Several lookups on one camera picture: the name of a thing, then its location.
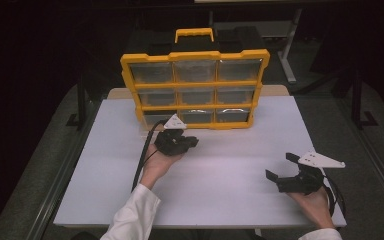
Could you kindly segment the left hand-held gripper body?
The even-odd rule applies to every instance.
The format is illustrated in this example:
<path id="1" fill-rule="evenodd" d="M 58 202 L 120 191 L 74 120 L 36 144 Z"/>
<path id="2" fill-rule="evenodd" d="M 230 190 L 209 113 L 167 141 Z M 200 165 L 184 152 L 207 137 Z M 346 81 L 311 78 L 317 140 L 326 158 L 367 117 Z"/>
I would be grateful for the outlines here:
<path id="1" fill-rule="evenodd" d="M 172 115 L 164 124 L 164 130 L 160 131 L 154 141 L 154 145 L 157 147 L 158 151 L 163 153 L 166 156 L 175 156 L 180 155 L 188 151 L 187 148 L 183 145 L 182 135 L 179 138 L 171 138 L 169 136 L 169 129 L 186 129 L 186 125 L 182 120 L 176 115 Z"/>

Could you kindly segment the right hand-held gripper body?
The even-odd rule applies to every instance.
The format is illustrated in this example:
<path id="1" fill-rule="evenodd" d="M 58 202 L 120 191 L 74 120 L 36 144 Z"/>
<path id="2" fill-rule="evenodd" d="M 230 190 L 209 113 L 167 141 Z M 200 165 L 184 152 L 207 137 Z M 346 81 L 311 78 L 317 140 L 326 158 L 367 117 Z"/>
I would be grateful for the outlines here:
<path id="1" fill-rule="evenodd" d="M 318 191 L 324 185 L 323 168 L 345 168 L 346 164 L 317 152 L 307 152 L 296 164 L 298 174 L 293 177 L 278 177 L 275 183 L 283 193 L 310 194 Z"/>

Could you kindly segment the yellow and black drawer cabinet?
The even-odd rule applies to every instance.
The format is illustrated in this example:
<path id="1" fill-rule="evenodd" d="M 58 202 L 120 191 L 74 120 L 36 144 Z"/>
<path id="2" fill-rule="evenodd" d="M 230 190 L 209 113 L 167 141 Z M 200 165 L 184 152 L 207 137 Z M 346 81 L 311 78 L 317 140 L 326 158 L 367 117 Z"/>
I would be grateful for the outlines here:
<path id="1" fill-rule="evenodd" d="M 248 128 L 254 121 L 254 110 L 258 106 L 263 87 L 262 78 L 270 60 L 270 53 L 253 27 L 239 27 L 233 30 L 215 31 L 211 28 L 178 29 L 174 32 L 137 31 L 132 34 L 128 47 L 120 59 L 125 86 L 132 93 L 135 113 L 145 129 L 154 124 L 144 120 L 143 106 L 137 90 L 141 87 L 133 80 L 129 65 L 132 63 L 174 62 L 185 60 L 248 60 L 261 61 L 259 82 L 251 103 L 251 114 L 244 123 L 187 124 L 195 129 L 237 129 Z"/>

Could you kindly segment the person's left hand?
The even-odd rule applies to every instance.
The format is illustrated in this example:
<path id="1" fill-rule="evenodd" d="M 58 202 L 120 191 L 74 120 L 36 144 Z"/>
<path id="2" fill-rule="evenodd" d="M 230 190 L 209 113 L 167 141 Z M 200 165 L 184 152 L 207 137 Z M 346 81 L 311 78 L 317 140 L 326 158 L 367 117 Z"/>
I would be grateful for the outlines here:
<path id="1" fill-rule="evenodd" d="M 151 190 L 156 182 L 168 172 L 170 167 L 182 157 L 183 154 L 166 156 L 159 152 L 154 144 L 151 144 L 146 153 L 147 161 L 144 164 L 139 183 Z"/>

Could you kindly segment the person's right hand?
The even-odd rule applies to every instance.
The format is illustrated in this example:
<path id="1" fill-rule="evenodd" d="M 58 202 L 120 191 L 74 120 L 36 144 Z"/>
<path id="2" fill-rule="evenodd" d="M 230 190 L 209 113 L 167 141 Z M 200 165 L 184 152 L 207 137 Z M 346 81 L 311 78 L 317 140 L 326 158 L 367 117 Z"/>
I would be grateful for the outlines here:
<path id="1" fill-rule="evenodd" d="M 329 211 L 328 195 L 323 187 L 308 195 L 288 193 L 288 196 L 301 207 L 304 215 L 318 229 L 335 228 Z"/>

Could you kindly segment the set of clear cabinet drawers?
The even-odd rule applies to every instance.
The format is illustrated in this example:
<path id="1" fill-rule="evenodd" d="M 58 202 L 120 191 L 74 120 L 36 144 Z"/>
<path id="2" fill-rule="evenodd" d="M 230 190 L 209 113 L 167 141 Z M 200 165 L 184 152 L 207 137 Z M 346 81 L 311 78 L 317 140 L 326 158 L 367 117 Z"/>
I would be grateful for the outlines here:
<path id="1" fill-rule="evenodd" d="M 244 123 L 261 61 L 185 60 L 129 65 L 149 124 L 178 115 L 187 124 Z"/>

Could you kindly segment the black metal stand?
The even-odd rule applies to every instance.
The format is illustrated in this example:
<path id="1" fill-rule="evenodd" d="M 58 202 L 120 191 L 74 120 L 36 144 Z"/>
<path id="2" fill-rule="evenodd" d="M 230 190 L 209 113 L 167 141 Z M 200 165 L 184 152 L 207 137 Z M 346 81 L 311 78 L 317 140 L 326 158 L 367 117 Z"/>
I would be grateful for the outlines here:
<path id="1" fill-rule="evenodd" d="M 366 126 L 377 126 L 378 123 L 370 111 L 361 111 L 362 107 L 362 79 L 358 70 L 352 84 L 351 120 L 359 130 Z"/>
<path id="2" fill-rule="evenodd" d="M 77 112 L 71 114 L 67 126 L 76 127 L 80 130 L 86 121 L 86 90 L 82 82 L 77 84 Z"/>

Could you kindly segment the aluminium frame rail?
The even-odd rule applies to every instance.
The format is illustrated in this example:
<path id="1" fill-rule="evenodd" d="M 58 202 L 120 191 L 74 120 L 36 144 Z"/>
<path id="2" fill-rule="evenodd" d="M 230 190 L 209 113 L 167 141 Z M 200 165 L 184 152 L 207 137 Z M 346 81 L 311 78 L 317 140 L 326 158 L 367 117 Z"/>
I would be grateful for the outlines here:
<path id="1" fill-rule="evenodd" d="M 368 155 L 371 164 L 373 165 L 374 172 L 380 179 L 381 185 L 384 189 L 384 163 L 380 154 L 376 151 L 375 145 L 371 142 L 368 135 L 365 132 L 367 127 L 379 127 L 379 123 L 374 119 L 373 115 L 369 111 L 364 111 L 363 120 L 355 120 L 353 118 L 353 111 L 348 111 L 346 102 L 344 100 L 336 99 L 336 103 L 345 116 L 348 125 L 353 131 L 353 134 L 357 137 L 360 144 L 363 146 L 365 153 Z"/>
<path id="2" fill-rule="evenodd" d="M 87 101 L 58 107 L 33 157 L 39 205 L 26 240 L 42 240 L 52 225 L 100 105 Z"/>

